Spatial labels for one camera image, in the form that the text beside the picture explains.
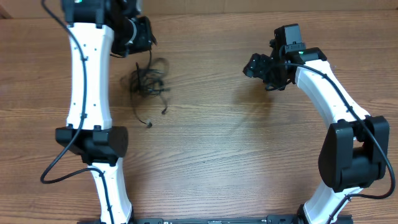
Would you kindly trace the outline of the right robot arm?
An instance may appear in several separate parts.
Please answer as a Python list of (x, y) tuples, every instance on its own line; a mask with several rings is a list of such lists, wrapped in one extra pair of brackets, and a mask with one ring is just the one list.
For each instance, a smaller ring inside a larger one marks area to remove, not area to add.
[(298, 24), (281, 26), (269, 42), (270, 55), (253, 54), (243, 73), (261, 79), (266, 91), (297, 85), (327, 128), (318, 157), (322, 181), (295, 215), (268, 215), (266, 223), (352, 223), (341, 215), (352, 198), (382, 200), (396, 188), (387, 158), (389, 123), (360, 107), (334, 76), (326, 55), (308, 48)]

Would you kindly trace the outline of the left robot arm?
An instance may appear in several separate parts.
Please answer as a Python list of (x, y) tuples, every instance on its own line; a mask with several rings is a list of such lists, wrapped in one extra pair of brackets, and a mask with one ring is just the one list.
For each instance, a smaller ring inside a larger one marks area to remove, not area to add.
[(92, 174), (101, 205), (97, 223), (134, 223), (123, 160), (128, 131), (113, 125), (109, 61), (150, 51), (156, 43), (142, 1), (62, 1), (72, 56), (72, 93), (66, 125), (55, 140), (81, 157)]

